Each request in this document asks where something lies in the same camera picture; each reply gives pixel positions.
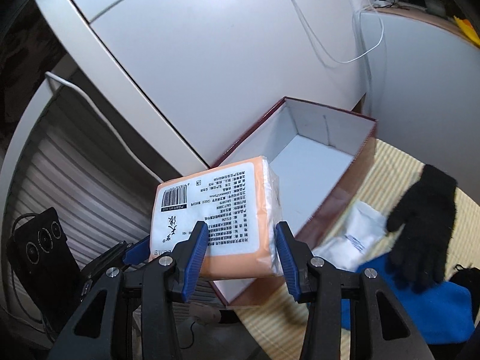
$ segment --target camera lens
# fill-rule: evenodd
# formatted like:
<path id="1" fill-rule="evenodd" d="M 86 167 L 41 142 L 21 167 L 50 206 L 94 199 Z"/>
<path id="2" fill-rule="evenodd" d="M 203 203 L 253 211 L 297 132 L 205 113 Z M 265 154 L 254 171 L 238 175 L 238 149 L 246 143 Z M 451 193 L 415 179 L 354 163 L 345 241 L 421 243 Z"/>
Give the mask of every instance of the camera lens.
<path id="1" fill-rule="evenodd" d="M 38 249 L 35 246 L 33 242 L 28 242 L 27 243 L 27 258 L 30 260 L 32 264 L 37 264 L 38 263 Z"/>
<path id="2" fill-rule="evenodd" d="M 52 238 L 50 237 L 50 233 L 47 231 L 47 229 L 42 228 L 38 232 L 38 243 L 44 252 L 49 253 L 52 250 Z"/>
<path id="3" fill-rule="evenodd" d="M 52 234 L 56 239 L 59 239 L 62 236 L 60 225 L 57 222 L 52 223 Z"/>

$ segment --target blue gripper pad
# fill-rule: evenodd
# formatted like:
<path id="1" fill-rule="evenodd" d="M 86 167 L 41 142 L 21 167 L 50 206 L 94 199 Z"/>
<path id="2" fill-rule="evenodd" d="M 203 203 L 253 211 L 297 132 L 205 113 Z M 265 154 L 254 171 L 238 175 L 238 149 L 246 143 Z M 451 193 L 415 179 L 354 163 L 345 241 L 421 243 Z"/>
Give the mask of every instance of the blue gripper pad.
<path id="1" fill-rule="evenodd" d="M 280 224 L 275 227 L 275 243 L 277 244 L 278 256 L 282 263 L 286 286 L 289 289 L 290 295 L 292 295 L 297 302 L 300 299 L 301 294 L 299 271 Z"/>
<path id="2" fill-rule="evenodd" d="M 200 235 L 198 236 L 195 246 L 191 251 L 188 264 L 185 267 L 183 289 L 181 291 L 181 297 L 184 302 L 187 302 L 195 291 L 195 286 L 197 285 L 198 276 L 200 275 L 200 268 L 202 268 L 203 257 L 205 257 L 207 245 L 208 226 L 204 222 L 200 231 Z"/>
<path id="3" fill-rule="evenodd" d="M 129 248 L 123 256 L 123 263 L 131 266 L 137 266 L 150 257 L 150 236 L 138 241 Z"/>

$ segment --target barcode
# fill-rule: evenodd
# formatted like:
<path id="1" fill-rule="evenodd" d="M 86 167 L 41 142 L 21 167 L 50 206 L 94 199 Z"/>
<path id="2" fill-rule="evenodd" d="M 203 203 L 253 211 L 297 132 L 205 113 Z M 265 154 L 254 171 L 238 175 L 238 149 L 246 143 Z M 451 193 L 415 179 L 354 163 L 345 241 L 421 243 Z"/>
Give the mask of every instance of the barcode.
<path id="1" fill-rule="evenodd" d="M 179 185 L 163 192 L 162 211 L 187 207 L 187 185 Z"/>

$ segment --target white packet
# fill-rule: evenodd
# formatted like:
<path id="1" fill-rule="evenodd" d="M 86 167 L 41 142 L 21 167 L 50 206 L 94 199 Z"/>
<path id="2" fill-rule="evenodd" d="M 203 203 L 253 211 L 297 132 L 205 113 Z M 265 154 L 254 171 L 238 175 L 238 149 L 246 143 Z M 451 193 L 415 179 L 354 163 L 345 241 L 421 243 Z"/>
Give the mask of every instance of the white packet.
<path id="1" fill-rule="evenodd" d="M 243 279 L 280 274 L 274 236 L 281 221 L 278 178 L 265 157 L 159 185 L 150 259 L 188 239 L 199 220 L 209 227 L 201 276 Z"/>
<path id="2" fill-rule="evenodd" d="M 370 249 L 385 236 L 386 218 L 368 204 L 355 202 L 345 220 L 344 233 L 312 250 L 339 269 L 356 271 Z"/>

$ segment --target yellow striped fabric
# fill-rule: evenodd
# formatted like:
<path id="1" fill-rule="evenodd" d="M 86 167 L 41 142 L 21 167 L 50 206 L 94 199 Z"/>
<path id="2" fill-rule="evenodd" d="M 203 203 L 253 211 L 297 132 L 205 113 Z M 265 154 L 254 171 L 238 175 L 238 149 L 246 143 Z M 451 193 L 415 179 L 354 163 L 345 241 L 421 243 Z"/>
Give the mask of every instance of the yellow striped fabric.
<path id="1" fill-rule="evenodd" d="M 404 192 L 417 180 L 422 167 L 423 163 L 420 161 L 377 140 L 375 164 L 358 191 L 357 198 L 387 216 Z M 457 218 L 448 249 L 447 277 L 453 274 L 456 264 L 480 267 L 480 207 L 459 189 L 455 202 Z M 339 219 L 330 236 L 339 232 L 344 218 L 345 214 Z M 389 251 L 397 236 L 398 234 L 390 234 L 385 237 L 367 259 Z M 308 310 L 305 305 L 299 305 L 293 300 L 285 285 L 263 306 L 236 312 L 272 360 L 299 358 Z M 343 329 L 340 351 L 342 360 L 347 360 L 350 355 L 350 332 Z"/>

